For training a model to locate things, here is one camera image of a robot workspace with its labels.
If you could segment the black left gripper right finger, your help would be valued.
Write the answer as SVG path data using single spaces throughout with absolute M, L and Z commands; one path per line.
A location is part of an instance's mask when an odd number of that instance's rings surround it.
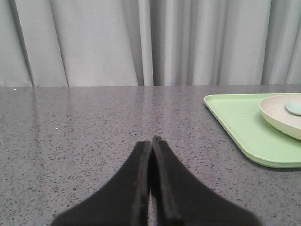
M 259 226 L 251 212 L 231 203 L 194 177 L 168 143 L 155 136 L 150 187 L 159 226 Z

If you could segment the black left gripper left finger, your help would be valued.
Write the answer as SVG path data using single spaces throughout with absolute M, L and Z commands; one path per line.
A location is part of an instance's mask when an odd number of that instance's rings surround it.
M 149 141 L 137 142 L 118 172 L 92 196 L 54 219 L 54 226 L 146 226 Z

